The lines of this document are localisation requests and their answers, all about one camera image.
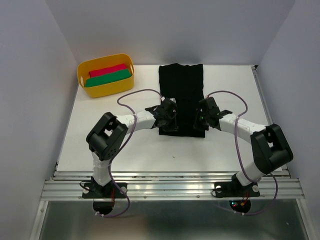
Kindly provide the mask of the black t-shirt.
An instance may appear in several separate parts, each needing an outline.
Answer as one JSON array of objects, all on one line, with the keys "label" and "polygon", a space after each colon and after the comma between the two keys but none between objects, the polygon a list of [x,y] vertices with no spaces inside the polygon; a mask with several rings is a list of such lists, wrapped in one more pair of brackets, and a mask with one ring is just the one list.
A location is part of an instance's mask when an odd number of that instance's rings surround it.
[{"label": "black t-shirt", "polygon": [[204,99],[204,70],[202,64],[181,65],[173,63],[159,66],[160,93],[174,98],[177,104],[177,131],[158,130],[160,135],[204,138],[205,131],[194,129],[199,101]]}]

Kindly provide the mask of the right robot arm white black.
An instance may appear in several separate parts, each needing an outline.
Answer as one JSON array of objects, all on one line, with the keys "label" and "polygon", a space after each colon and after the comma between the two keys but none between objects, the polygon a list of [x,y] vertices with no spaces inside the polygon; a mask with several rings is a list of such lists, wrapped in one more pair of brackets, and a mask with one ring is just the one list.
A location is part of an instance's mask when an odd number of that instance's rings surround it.
[{"label": "right robot arm white black", "polygon": [[[277,124],[265,126],[242,119],[229,110],[198,108],[194,128],[205,131],[213,128],[234,135],[241,170],[231,181],[214,184],[212,193],[216,198],[241,197],[253,191],[262,177],[293,160],[293,152]],[[241,160],[239,138],[251,145],[253,161],[247,166]]]}]

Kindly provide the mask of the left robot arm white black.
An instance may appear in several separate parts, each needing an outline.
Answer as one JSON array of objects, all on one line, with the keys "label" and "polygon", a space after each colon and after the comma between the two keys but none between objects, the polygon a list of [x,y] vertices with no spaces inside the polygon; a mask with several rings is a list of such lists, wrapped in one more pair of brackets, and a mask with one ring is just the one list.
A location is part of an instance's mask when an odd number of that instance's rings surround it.
[{"label": "left robot arm white black", "polygon": [[145,108],[138,113],[115,116],[105,113],[86,137],[93,157],[91,186],[87,191],[100,197],[107,197],[115,188],[109,173],[112,159],[121,151],[126,135],[154,128],[164,128],[170,132],[178,130],[177,106],[161,104]]}]

